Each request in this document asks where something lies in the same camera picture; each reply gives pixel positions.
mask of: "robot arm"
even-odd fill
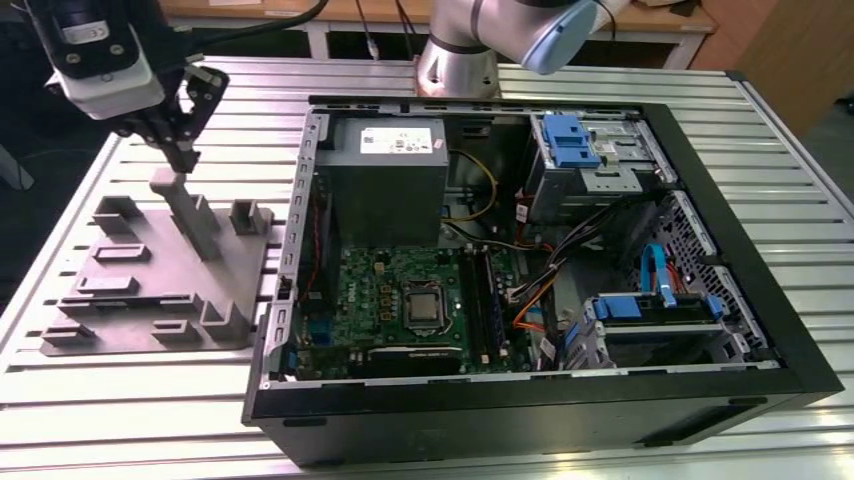
[[[27,0],[30,21],[56,72],[55,89],[122,136],[139,134],[172,169],[192,172],[198,138],[228,76],[192,65],[190,32],[168,26],[156,0]],[[192,109],[179,89],[187,81]]]
[[[554,73],[578,53],[595,19],[593,0],[435,0],[419,93],[494,96],[495,52],[542,75]]]

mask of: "label sticker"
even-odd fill
[[[546,337],[543,337],[543,339],[539,341],[539,351],[546,354],[549,360],[551,360],[553,362],[555,361],[555,353],[558,352],[555,346],[549,340],[546,340]]]
[[[100,42],[110,37],[110,27],[104,21],[75,25],[74,27],[63,28],[63,36],[72,45]]]
[[[362,153],[433,153],[429,128],[366,128],[362,130]]]
[[[529,207],[527,205],[517,205],[517,221],[527,223],[529,221]]]
[[[301,12],[290,12],[287,10],[267,10],[265,11],[265,15],[269,17],[295,17]]]
[[[597,144],[597,151],[601,153],[617,153],[617,148],[610,143]]]

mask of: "floor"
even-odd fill
[[[804,145],[845,194],[854,200],[854,115],[848,113],[844,105],[836,105],[804,139]]]

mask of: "cpu socket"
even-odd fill
[[[445,329],[445,294],[434,281],[407,282],[403,285],[403,326],[417,335],[427,336]]]

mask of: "orange wire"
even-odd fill
[[[555,283],[555,280],[558,279],[558,276],[555,275],[551,280],[549,280],[549,282],[546,282],[546,284],[541,287],[541,289],[537,291],[537,294],[534,295],[534,297],[531,297],[531,300],[529,301],[529,303],[525,305],[525,307],[522,308],[522,311],[519,312],[519,314],[517,315],[517,318],[513,320],[513,327],[518,328],[518,327],[523,327],[523,328],[531,328],[534,330],[539,330],[541,332],[545,332],[546,330],[543,329],[543,327],[541,325],[537,325],[534,323],[526,323],[522,322],[522,319],[525,318],[525,314],[529,312],[529,310],[531,309],[531,307],[534,306],[534,304],[537,303],[537,301],[539,300],[539,298],[543,296],[543,294],[546,293],[546,291],[551,288],[551,286]]]

